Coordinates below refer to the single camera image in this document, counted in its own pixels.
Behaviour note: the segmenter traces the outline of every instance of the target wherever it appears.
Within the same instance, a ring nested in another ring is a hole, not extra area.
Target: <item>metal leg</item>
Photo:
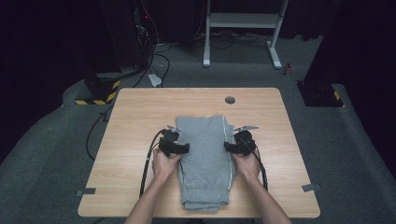
[[[206,10],[206,31],[205,31],[205,47],[204,47],[204,67],[210,66],[210,0],[207,0]]]
[[[274,67],[276,69],[282,68],[282,63],[280,62],[279,57],[277,57],[277,53],[275,50],[275,43],[277,41],[277,36],[279,35],[279,31],[280,31],[280,27],[282,25],[283,18],[285,17],[285,11],[286,11],[286,7],[288,6],[288,2],[289,2],[289,0],[283,1],[282,8],[280,9],[280,12],[279,12],[279,17],[277,18],[277,21],[276,21],[276,27],[275,27],[274,34],[273,34],[273,39],[271,41],[267,41],[267,46],[268,46],[268,49],[271,54],[271,58],[274,63]]]

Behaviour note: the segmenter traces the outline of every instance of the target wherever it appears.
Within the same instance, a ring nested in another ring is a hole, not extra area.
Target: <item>folded gray pants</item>
[[[177,117],[179,144],[190,143],[178,166],[181,203],[187,210],[213,211],[228,204],[235,175],[233,158],[224,141],[233,141],[233,126],[223,116]]]

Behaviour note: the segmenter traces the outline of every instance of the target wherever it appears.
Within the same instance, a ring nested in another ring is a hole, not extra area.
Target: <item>white metal frame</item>
[[[280,12],[277,14],[257,14],[257,13],[211,13],[210,1],[207,0],[206,9],[206,30],[204,48],[204,67],[210,66],[210,28],[211,27],[238,27],[238,28],[272,28],[273,38],[267,41],[267,47],[276,69],[282,68],[277,56],[275,44],[279,30],[285,17],[286,7],[289,0],[284,0]]]

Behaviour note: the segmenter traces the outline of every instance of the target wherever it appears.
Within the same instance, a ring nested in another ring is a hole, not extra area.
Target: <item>table top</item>
[[[232,96],[234,104],[225,98]],[[289,217],[318,217],[320,210],[290,120],[275,88],[145,88],[119,92],[99,148],[78,213],[83,217],[127,217],[139,198],[142,174],[154,135],[177,116],[223,115],[235,127],[251,130],[266,169],[269,192]],[[146,187],[153,177],[148,170]],[[181,204],[177,171],[158,201],[155,217],[260,217],[237,174],[230,203],[216,213],[192,212]]]

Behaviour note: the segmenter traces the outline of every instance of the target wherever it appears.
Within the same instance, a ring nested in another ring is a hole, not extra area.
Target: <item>human arm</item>
[[[151,223],[161,189],[169,176],[174,172],[179,159],[180,155],[176,155],[174,158],[170,159],[158,148],[153,149],[152,169],[154,171],[154,178],[134,205],[134,208],[125,220],[125,224]]]
[[[286,215],[280,205],[262,186],[262,183],[258,178],[261,170],[260,165],[254,155],[249,154],[244,157],[243,155],[233,154],[233,159],[236,163],[239,174],[245,179],[248,188],[253,194],[254,202],[259,208],[262,223],[291,223],[289,217]]]

